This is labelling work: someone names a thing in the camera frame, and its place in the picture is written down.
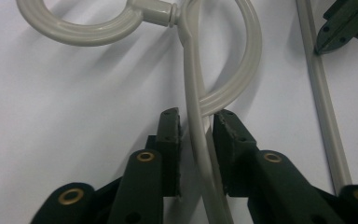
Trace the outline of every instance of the white surface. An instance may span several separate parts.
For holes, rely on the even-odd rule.
[[[332,2],[314,1],[317,29]],[[87,24],[107,21],[125,5],[47,3],[64,19]],[[311,184],[331,191],[296,2],[254,5],[263,32],[262,62],[258,77],[228,109],[260,148],[284,153]],[[206,1],[200,23],[202,69],[212,89],[236,69],[244,28],[234,1]],[[14,1],[0,1],[0,223],[29,222],[64,184],[85,182],[98,189],[119,177],[128,156],[155,134],[159,113],[174,106],[185,129],[183,198],[166,200],[164,223],[206,223],[186,132],[182,55],[176,29],[152,24],[110,46],[66,46],[32,29]],[[325,55],[324,66],[358,184],[358,40]],[[236,223],[250,220],[245,200],[229,201]]]

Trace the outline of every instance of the gray rod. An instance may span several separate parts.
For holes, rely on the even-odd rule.
[[[324,73],[322,58],[314,53],[316,31],[309,0],[296,0],[298,17],[300,19],[301,33],[304,42],[304,50],[310,73],[310,85],[312,86],[313,99],[319,118],[319,125],[324,140],[333,187],[339,194],[342,187],[351,184],[351,174],[345,158],[344,148],[334,114]]]

